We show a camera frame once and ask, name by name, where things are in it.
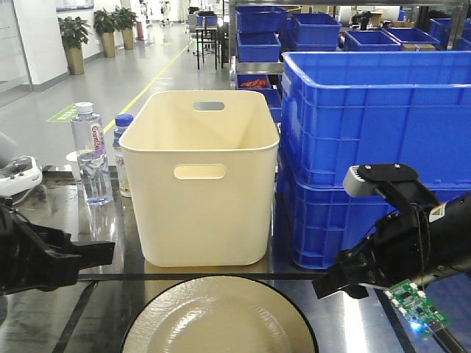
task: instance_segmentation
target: plant pot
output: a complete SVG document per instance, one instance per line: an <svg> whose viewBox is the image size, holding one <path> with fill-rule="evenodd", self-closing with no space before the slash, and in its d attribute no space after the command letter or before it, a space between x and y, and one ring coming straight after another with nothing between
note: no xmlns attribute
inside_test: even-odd
<svg viewBox="0 0 471 353"><path fill-rule="evenodd" d="M71 75L83 75L85 72L83 65L83 55L81 48L64 48L67 59L68 70Z"/></svg>
<svg viewBox="0 0 471 353"><path fill-rule="evenodd" d="M115 37L113 33L103 33L102 34L102 46L103 51L105 52L105 57L115 57Z"/></svg>
<svg viewBox="0 0 471 353"><path fill-rule="evenodd" d="M125 28L121 30L123 35L124 48L126 50L134 49L134 34L132 33L132 28Z"/></svg>

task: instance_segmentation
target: plate rim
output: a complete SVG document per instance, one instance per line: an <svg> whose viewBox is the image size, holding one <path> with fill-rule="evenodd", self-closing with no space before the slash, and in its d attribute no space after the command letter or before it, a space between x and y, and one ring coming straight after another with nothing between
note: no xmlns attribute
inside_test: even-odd
<svg viewBox="0 0 471 353"><path fill-rule="evenodd" d="M304 324L306 325L306 327L308 328L309 333L311 334L312 343L313 343L313 345L314 345L314 353L319 353L319 345L317 344L316 335L314 334L314 330L313 330L311 324L309 324L308 318L306 318L306 315L304 315L304 313L301 311L301 309L300 309L289 297L287 297L287 295L285 295L283 292L281 292L281 291L278 290L277 288L272 287L271 285L268 285L267 283L261 282L261 281L258 280L258 279L253 279L253 278L248 278L248 277L243 277L243 276L237 276L237 275L235 275L235 274L208 274L208 275L197 276L197 277L194 277L194 278L185 279L185 280L183 280L182 282L175 283L174 285L171 285L171 286L168 287L167 289L165 289L165 290L163 290L162 292L160 292L158 295L156 295L155 297L153 297L152 299L150 299L150 300L142 307L141 311L139 311L139 313L134 317L134 319L133 319L133 320L131 321L131 323L128 325L128 327L126 328L126 333L124 334L124 337L123 337L123 339L122 339L122 341L121 341L121 348L119 349L119 352L120 352L120 353L123 353L123 351L124 351L124 344L126 343L126 339L127 339L127 337L129 336L129 333L130 333L132 327L134 326L134 323L137 321L138 317L144 312L144 310L145 310L154 300L156 300L156 298L158 298L159 296L161 296L162 294L164 294L166 291L171 290L171 289L174 288L174 287L177 287L178 285L181 285L181 284L186 283L186 282L193 281L193 280L195 280L195 279L201 279L201 278L206 278L206 277L235 277L235 278L240 278L240 279L248 279L249 281L256 282L256 283L258 283L258 284L264 285L265 287L268 287L269 289L274 290L276 293L280 294L280 295L281 295L286 301L288 301L288 303L298 312L298 314L300 314L302 320L304 321Z"/></svg>

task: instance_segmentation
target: yellow floor line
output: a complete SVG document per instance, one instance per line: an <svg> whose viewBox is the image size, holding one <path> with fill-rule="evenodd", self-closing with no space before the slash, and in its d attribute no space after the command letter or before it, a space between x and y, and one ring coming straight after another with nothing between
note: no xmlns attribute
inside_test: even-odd
<svg viewBox="0 0 471 353"><path fill-rule="evenodd" d="M149 82L149 84L136 96L134 97L134 99L132 101L130 101L130 103L123 108L123 110L121 112L119 112L119 114L124 114L125 112L127 112L129 109L131 109L131 107L139 100L140 97L142 97L151 87L153 84L156 83L156 81L162 77L162 75L173 65L175 64L175 61L177 61L177 59L180 57L181 54L183 54L187 49L188 49L188 46L186 46L185 48L182 49L182 51L180 53L178 53L172 60L171 62L165 67L163 68L163 70L161 72L159 72L157 74L156 77L154 77L152 79L151 82ZM115 125L115 120L113 119L104 129L103 131L105 133L107 133L113 126Z"/></svg>

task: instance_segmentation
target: red item in crate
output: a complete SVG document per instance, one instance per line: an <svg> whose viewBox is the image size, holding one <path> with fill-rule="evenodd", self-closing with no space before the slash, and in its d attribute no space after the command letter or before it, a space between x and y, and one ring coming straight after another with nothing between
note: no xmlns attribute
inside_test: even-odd
<svg viewBox="0 0 471 353"><path fill-rule="evenodd" d="M266 81L266 79L255 79L253 81L247 81L241 84L241 88L268 88L269 83Z"/></svg>

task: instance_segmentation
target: glass door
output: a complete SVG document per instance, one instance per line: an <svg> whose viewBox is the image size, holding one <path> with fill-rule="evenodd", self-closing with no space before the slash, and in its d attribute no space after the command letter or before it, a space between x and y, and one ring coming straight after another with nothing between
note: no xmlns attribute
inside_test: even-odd
<svg viewBox="0 0 471 353"><path fill-rule="evenodd" d="M13 0L0 0L0 107L31 90Z"/></svg>

